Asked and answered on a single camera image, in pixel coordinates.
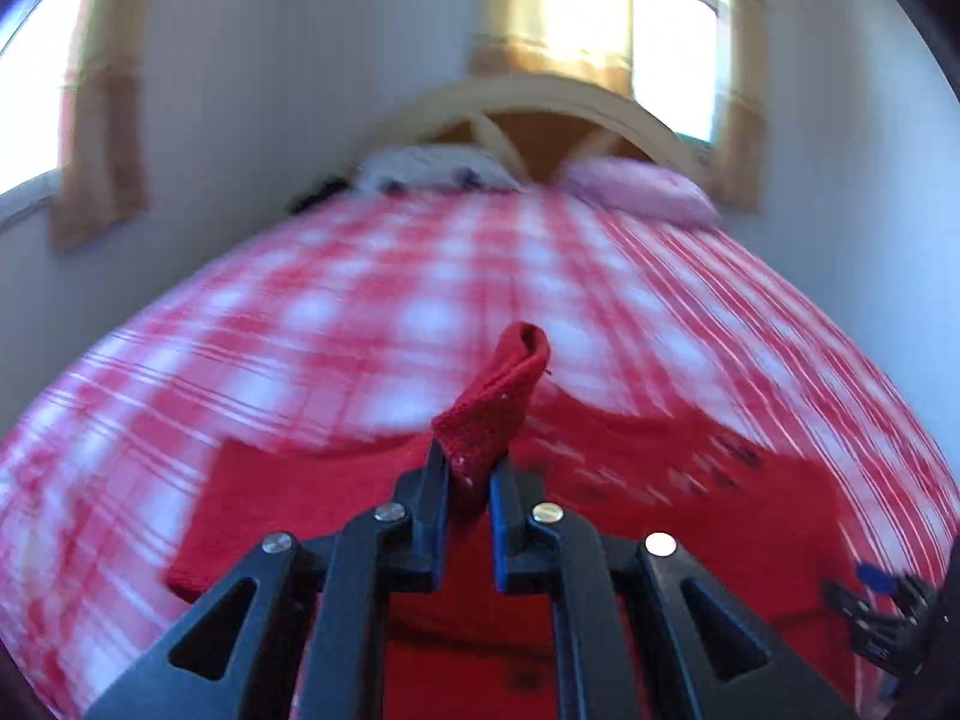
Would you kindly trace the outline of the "yellow curtain left panel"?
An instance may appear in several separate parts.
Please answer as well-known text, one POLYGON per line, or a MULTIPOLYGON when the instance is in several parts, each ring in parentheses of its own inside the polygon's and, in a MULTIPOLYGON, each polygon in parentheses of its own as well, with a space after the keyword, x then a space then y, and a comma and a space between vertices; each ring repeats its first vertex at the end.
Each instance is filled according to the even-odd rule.
POLYGON ((543 73, 631 93, 633 0, 482 0, 469 70, 543 73))

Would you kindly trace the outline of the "white black patterned pillow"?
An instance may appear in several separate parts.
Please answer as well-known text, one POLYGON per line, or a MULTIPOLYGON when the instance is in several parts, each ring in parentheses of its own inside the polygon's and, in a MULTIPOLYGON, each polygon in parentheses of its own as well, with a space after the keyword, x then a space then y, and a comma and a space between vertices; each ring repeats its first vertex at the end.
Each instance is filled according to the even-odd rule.
POLYGON ((493 154, 470 145, 396 146, 368 154, 352 189, 361 195, 399 190, 517 190, 521 183, 493 154))

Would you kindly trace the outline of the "yellow curtain right panel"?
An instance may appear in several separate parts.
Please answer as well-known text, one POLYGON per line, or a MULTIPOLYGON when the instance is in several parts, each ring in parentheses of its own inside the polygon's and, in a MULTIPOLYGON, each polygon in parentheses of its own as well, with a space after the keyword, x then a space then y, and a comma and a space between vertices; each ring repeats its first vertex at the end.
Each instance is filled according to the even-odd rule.
POLYGON ((757 211, 768 143, 766 2, 727 0, 721 23, 729 52, 709 151, 711 192, 737 210, 757 211))

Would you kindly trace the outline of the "beige side window curtain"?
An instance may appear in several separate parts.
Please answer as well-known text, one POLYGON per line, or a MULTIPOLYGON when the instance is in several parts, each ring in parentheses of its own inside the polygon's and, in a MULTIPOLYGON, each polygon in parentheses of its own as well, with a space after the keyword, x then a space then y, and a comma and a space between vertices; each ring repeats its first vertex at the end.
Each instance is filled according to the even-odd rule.
POLYGON ((142 148, 143 38, 149 0, 82 0, 60 115, 55 249, 73 249, 148 206, 142 148))

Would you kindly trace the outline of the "yellow curtain panel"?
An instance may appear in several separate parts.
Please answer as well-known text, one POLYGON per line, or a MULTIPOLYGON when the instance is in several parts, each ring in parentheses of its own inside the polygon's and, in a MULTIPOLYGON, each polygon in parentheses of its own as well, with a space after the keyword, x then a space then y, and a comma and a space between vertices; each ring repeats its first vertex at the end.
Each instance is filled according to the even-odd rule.
POLYGON ((633 0, 482 0, 469 70, 543 73, 631 93, 633 0))
POLYGON ((737 210, 757 211, 768 143, 766 2, 727 0, 721 23, 729 52, 709 151, 711 192, 737 210))

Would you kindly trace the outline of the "cream wooden headboard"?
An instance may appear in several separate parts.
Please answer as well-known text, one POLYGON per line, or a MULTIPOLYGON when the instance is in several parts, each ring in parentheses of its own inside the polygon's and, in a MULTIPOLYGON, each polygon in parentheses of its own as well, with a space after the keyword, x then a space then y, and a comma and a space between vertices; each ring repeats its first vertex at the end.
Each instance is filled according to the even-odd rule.
POLYGON ((556 75, 469 78, 402 104, 359 142, 360 158, 391 146, 475 145, 521 182, 543 184, 594 156, 656 163, 698 182, 697 153, 639 104, 556 75))

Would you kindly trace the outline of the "black item beside bed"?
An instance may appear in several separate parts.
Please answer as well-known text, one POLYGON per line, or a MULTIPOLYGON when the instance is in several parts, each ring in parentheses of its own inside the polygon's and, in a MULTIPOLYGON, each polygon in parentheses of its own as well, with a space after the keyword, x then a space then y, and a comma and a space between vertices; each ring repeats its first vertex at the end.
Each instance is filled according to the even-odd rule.
POLYGON ((290 200, 285 206, 286 213, 290 216, 301 215, 304 211, 308 211, 309 208, 324 203, 325 200, 329 200, 331 197, 345 192, 345 190, 348 190, 350 187, 352 187, 352 183, 348 181, 347 177, 331 176, 327 177, 327 179, 322 179, 322 181, 314 185, 313 188, 309 188, 306 192, 290 200))

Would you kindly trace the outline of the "pink pillow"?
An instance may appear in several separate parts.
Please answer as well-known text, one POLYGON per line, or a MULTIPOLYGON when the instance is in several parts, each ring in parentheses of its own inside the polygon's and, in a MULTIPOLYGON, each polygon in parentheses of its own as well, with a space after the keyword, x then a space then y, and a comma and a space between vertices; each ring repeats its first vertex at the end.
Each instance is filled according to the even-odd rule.
POLYGON ((669 167, 599 156, 560 167, 551 185, 587 203, 641 220, 718 229, 721 215, 698 184, 669 167))

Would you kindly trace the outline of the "side window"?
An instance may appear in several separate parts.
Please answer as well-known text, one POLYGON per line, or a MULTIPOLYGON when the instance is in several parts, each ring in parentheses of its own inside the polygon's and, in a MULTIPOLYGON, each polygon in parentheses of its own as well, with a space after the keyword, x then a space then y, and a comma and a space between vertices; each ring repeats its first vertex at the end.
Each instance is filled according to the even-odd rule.
POLYGON ((41 0, 2 52, 2 224, 57 188, 60 119, 83 0, 41 0))

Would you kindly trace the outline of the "bedroom window behind headboard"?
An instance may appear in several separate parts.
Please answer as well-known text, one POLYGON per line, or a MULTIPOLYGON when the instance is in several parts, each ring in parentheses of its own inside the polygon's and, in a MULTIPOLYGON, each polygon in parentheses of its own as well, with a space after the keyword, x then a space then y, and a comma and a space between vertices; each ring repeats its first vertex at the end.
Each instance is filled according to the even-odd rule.
POLYGON ((679 137, 713 140, 730 63, 729 0, 633 0, 633 98, 679 137))

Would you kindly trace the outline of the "red white plaid bedsheet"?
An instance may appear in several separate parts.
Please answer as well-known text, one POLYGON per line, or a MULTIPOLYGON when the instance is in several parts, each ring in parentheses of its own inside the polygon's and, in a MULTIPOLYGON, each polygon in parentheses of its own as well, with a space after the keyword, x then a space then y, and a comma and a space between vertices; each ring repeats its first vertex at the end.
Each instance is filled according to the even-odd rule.
POLYGON ((2 445, 2 639, 76 718, 256 543, 319 535, 439 442, 436 595, 392 606, 392 717, 551 706, 548 611, 493 588, 496 450, 606 532, 674 530, 860 709, 824 578, 939 580, 958 489, 884 372, 716 229, 550 188, 343 195, 93 344, 2 445))

